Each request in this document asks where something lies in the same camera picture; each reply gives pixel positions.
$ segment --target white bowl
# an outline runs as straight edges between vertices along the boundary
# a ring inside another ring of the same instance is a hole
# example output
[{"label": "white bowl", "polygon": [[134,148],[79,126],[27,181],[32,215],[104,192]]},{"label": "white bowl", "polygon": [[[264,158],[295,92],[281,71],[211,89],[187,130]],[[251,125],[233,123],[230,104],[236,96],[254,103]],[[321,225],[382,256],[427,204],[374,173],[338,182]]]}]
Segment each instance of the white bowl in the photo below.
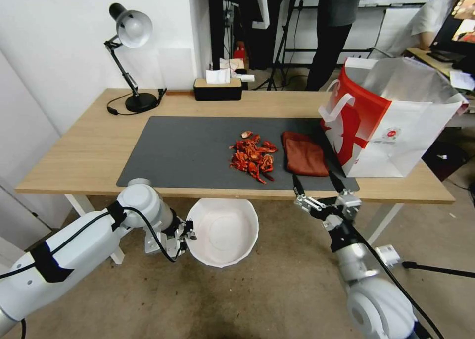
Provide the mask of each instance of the white bowl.
[{"label": "white bowl", "polygon": [[214,267],[237,264],[247,257],[257,241],[259,222],[246,199],[202,198],[191,208],[196,240],[187,239],[191,254]]}]

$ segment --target lamp arm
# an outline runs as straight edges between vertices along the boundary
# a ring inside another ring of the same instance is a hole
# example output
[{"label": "lamp arm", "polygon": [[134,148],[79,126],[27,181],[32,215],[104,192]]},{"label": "lamp arm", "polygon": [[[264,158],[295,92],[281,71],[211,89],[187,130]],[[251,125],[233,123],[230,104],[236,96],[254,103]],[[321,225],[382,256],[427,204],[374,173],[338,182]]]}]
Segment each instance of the lamp arm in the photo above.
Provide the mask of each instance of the lamp arm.
[{"label": "lamp arm", "polygon": [[124,70],[124,67],[122,67],[122,64],[120,64],[119,59],[115,55],[114,50],[116,48],[122,46],[122,43],[114,42],[116,39],[117,39],[117,35],[112,37],[110,40],[107,40],[106,42],[104,42],[104,44],[107,47],[107,49],[109,50],[112,58],[114,59],[114,62],[117,64],[117,67],[119,67],[119,69],[122,73],[122,77],[124,77],[125,81],[129,85],[130,89],[132,89],[132,93],[134,94],[135,97],[138,97],[139,96],[139,92],[138,92],[139,86],[137,85],[137,83],[135,83],[135,81],[131,77],[131,75]]}]

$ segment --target brown cloth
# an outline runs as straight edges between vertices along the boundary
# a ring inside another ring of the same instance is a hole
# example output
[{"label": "brown cloth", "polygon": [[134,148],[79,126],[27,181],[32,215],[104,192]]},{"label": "brown cloth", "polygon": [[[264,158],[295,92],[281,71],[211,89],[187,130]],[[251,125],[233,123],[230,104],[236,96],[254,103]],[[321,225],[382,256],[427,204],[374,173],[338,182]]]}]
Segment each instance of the brown cloth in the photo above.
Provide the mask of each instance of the brown cloth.
[{"label": "brown cloth", "polygon": [[322,148],[307,135],[286,131],[282,134],[282,143],[289,172],[302,176],[328,176]]}]

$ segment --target gray shirt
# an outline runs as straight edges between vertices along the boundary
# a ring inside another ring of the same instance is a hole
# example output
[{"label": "gray shirt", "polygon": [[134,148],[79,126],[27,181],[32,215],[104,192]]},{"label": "gray shirt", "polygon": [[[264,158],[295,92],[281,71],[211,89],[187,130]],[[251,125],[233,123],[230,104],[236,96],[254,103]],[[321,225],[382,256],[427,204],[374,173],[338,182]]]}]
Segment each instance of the gray shirt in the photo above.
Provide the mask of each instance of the gray shirt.
[{"label": "gray shirt", "polygon": [[351,25],[356,20],[360,0],[319,0],[318,23],[327,26]]}]

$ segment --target desk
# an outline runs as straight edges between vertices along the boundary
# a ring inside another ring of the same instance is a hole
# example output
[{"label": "desk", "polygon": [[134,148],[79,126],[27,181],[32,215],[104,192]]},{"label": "desk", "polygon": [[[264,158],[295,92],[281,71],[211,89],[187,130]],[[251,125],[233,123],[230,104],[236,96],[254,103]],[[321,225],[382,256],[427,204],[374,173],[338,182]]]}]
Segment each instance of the desk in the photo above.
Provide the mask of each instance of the desk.
[{"label": "desk", "polygon": [[[21,193],[65,194],[76,211],[92,211],[86,195],[118,195],[123,187],[117,179],[149,117],[319,117],[318,108],[327,103],[327,92],[243,91],[241,101],[195,101],[192,96],[164,96],[159,107],[134,116],[114,116],[105,106],[128,89],[106,89],[71,129],[51,148],[17,186]],[[118,100],[113,107],[126,112]],[[360,178],[356,193],[364,201],[384,203],[363,231],[369,242],[388,225],[404,203],[451,204],[455,200],[422,161],[406,178]],[[167,197],[220,197],[293,200],[293,190],[241,190],[200,188],[156,188]],[[331,191],[308,191],[321,198]],[[121,262],[118,251],[114,261]]]},{"label": "desk", "polygon": [[437,59],[434,59],[431,56],[428,56],[427,54],[430,53],[429,50],[424,51],[419,48],[408,48],[405,53],[409,54],[409,56],[414,56],[415,58],[431,66],[432,68],[437,69],[444,76],[450,77],[450,70],[452,69],[452,63],[440,62]]}]

